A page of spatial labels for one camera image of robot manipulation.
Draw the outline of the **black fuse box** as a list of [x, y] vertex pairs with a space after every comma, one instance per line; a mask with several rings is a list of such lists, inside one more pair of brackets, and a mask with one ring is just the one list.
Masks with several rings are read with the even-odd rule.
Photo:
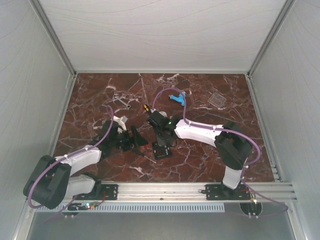
[[152, 143], [152, 150], [155, 160], [170, 158], [172, 156], [172, 150], [170, 146], [160, 146], [157, 142]]

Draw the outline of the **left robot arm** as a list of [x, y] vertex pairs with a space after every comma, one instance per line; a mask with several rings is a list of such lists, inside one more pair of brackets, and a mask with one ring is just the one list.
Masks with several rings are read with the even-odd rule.
[[83, 148], [63, 156], [42, 156], [27, 180], [23, 194], [29, 201], [37, 202], [38, 207], [51, 210], [64, 198], [99, 199], [103, 193], [101, 179], [91, 173], [74, 174], [106, 159], [113, 149], [136, 151], [148, 143], [134, 125], [128, 131], [122, 120], [107, 120], [101, 133]]

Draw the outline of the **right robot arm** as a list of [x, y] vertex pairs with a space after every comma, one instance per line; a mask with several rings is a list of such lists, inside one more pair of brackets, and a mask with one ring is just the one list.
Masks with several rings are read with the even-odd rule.
[[226, 199], [232, 199], [239, 193], [242, 169], [253, 146], [244, 138], [238, 125], [231, 121], [225, 125], [210, 125], [184, 119], [179, 115], [169, 118], [165, 112], [155, 109], [148, 112], [147, 122], [154, 130], [159, 147], [173, 147], [178, 139], [187, 139], [216, 148], [225, 164], [218, 193]]

